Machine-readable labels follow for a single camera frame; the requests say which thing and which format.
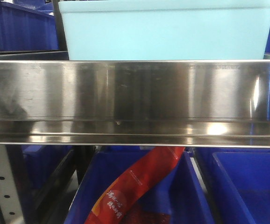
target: red snack package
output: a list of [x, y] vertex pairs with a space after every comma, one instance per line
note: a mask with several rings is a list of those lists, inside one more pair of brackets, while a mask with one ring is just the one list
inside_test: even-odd
[[[158, 184], [177, 165], [184, 147], [155, 147], [124, 171], [100, 196], [85, 224], [118, 224], [136, 201]], [[145, 221], [153, 214], [138, 207], [133, 212], [144, 213]]]

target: light blue plastic bin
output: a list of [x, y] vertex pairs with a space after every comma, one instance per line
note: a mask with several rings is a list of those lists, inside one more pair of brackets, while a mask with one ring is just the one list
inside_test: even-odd
[[270, 0], [59, 3], [71, 60], [262, 59]]

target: shelving unit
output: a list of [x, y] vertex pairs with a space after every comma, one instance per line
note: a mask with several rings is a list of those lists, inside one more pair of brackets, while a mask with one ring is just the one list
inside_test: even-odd
[[[57, 31], [65, 50], [62, 24]], [[36, 197], [20, 144], [75, 145]], [[0, 55], [0, 224], [46, 223], [76, 168], [82, 179], [95, 145], [270, 147], [270, 60]]]

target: storage rack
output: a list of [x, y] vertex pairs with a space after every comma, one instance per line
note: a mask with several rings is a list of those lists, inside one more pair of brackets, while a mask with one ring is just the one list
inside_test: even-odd
[[[9, 61], [22, 58], [30, 61]], [[0, 55], [0, 224], [44, 223], [46, 209], [42, 217], [36, 209], [76, 168], [71, 152], [30, 203], [18, 144], [270, 147], [270, 60], [66, 59]]]

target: stainless steel shelf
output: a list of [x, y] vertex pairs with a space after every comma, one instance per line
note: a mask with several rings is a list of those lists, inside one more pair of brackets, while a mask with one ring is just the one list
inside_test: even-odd
[[270, 147], [270, 60], [0, 61], [0, 143]]

